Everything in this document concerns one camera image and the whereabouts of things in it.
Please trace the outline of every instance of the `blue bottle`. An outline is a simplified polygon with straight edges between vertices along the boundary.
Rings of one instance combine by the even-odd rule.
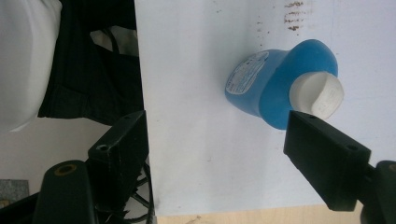
[[[239,109],[285,130],[291,110],[326,119],[341,104],[344,91],[334,55],[310,39],[292,50],[250,56],[230,75],[225,95]]]

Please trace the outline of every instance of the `brown stain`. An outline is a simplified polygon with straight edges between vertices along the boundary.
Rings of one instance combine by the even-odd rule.
[[[300,26],[289,26],[288,29],[292,31],[296,31],[300,28]]]
[[[197,223],[197,221],[201,220],[200,216],[197,216],[195,219],[190,220],[189,222],[186,222],[186,224],[194,224]]]
[[[297,2],[297,1],[295,1],[295,2],[293,2],[293,3],[290,3],[290,4],[288,4],[288,5],[285,5],[285,7],[300,7],[300,6],[302,6],[304,4],[304,2]]]
[[[296,19],[296,20],[284,20],[284,23],[288,22],[288,23],[292,23],[294,21],[304,21],[304,19],[300,20],[300,19]]]
[[[292,11],[292,12],[289,12],[288,14],[286,14],[285,16],[287,16],[287,15],[291,15],[291,16],[299,16],[300,14],[306,14],[306,12],[304,12],[304,11]]]

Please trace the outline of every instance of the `black plastic part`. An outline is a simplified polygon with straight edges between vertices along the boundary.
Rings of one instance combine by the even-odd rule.
[[[33,223],[98,223],[83,161],[65,161],[46,172]]]
[[[290,111],[284,153],[331,210],[354,210],[370,149],[317,117]]]
[[[381,206],[375,192],[375,174],[377,170],[369,165],[363,179],[360,182],[360,189],[358,191],[358,199],[364,206],[361,210],[362,224],[385,224],[384,215],[382,214]]]
[[[2,224],[30,224],[33,221],[35,204],[38,193],[19,200],[9,206],[0,209],[0,223]]]
[[[381,161],[375,169],[375,192],[383,217],[386,223],[396,223],[396,162]]]
[[[122,211],[149,154],[146,113],[139,111],[120,119],[88,154],[96,209]]]

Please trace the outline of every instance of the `white surface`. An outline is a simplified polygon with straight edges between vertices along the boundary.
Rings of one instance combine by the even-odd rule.
[[[263,49],[329,46],[346,97],[328,122],[396,160],[396,2],[136,0],[157,216],[322,203],[282,152],[285,132],[224,96]]]
[[[343,102],[344,90],[330,73],[305,73],[291,85],[289,98],[294,110],[328,119]]]
[[[20,130],[38,113],[61,9],[57,0],[0,1],[0,133]]]
[[[108,127],[88,119],[35,119],[17,133],[0,133],[0,179],[29,180],[41,188],[44,173],[62,161],[88,159]]]

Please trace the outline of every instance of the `wooden floor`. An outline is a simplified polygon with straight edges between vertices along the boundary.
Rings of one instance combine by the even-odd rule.
[[[157,217],[158,224],[360,224],[361,204],[354,212],[333,212],[325,205]]]

